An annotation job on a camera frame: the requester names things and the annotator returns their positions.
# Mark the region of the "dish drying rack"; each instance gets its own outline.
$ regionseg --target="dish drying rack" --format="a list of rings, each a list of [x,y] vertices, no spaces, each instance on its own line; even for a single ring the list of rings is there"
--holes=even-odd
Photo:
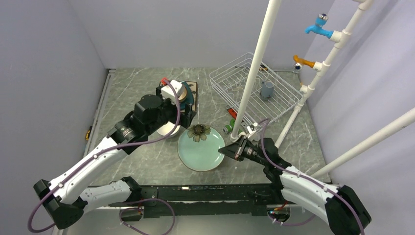
[[[246,53],[209,74],[212,88],[237,113],[253,57],[254,54]],[[276,121],[284,113],[292,109],[303,97],[302,93],[284,81],[267,65],[262,62],[261,64],[264,68],[258,71],[243,118],[248,125],[252,125],[265,118],[269,118],[271,120],[270,123]],[[259,96],[262,81],[270,81],[274,85],[272,97],[266,100]]]

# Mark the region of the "gray cup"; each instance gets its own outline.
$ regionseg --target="gray cup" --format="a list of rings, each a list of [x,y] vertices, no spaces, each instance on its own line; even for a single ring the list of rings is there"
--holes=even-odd
[[[274,93],[274,84],[270,81],[262,81],[261,85],[262,87],[261,91],[259,92],[259,95],[262,99],[269,99]]]

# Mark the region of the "flower decoration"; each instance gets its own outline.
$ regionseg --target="flower decoration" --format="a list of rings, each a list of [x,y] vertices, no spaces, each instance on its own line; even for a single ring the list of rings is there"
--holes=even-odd
[[[207,139],[206,135],[209,135],[209,134],[210,134],[210,126],[202,125],[202,124],[190,126],[187,132],[187,136],[189,136],[189,138],[193,137],[193,141],[195,142],[199,142],[200,139],[205,141]]]

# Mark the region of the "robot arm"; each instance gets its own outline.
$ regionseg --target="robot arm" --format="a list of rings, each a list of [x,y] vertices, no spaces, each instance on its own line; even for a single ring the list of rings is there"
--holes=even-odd
[[[180,96],[183,85],[174,80],[170,84]],[[167,122],[175,123],[177,105],[179,104],[176,104],[169,86],[156,88],[156,95],[143,96],[135,104],[134,110],[124,120],[119,121],[98,146],[71,169],[50,182],[40,180],[34,185],[40,199],[57,188],[43,202],[43,206],[59,229],[69,227],[84,213],[98,207],[115,202],[133,202],[141,198],[141,188],[131,177],[124,177],[114,184],[102,187],[88,186],[109,166],[139,147],[131,143],[147,141],[149,135]],[[187,104],[184,113],[180,112],[179,125],[188,128],[194,116],[191,105]],[[120,144],[126,147],[117,148]],[[101,154],[108,148],[112,150]]]
[[[261,142],[254,145],[245,136],[219,149],[219,152],[237,161],[247,158],[264,165],[263,172],[271,181],[273,197],[279,201],[287,200],[306,208],[326,222],[335,235],[358,235],[360,230],[349,208],[328,190],[340,195],[353,207],[364,228],[370,223],[369,213],[350,187],[337,187],[306,176],[278,155],[278,149],[271,138],[264,138],[264,149],[272,162],[295,174],[287,173],[271,165],[263,154]],[[323,185],[324,189],[314,182]]]

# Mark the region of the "white bowl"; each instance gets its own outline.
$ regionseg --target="white bowl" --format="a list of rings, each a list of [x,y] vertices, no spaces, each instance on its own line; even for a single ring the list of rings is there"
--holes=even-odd
[[[157,133],[161,136],[165,136],[167,133],[169,133],[173,129],[173,127],[174,127],[174,124],[171,123],[171,122],[168,122],[166,125],[160,127],[157,130]],[[174,130],[173,133],[171,133],[171,135],[169,137],[175,136],[177,134],[177,132],[179,131],[179,129],[180,129],[180,126],[177,126],[176,130]]]

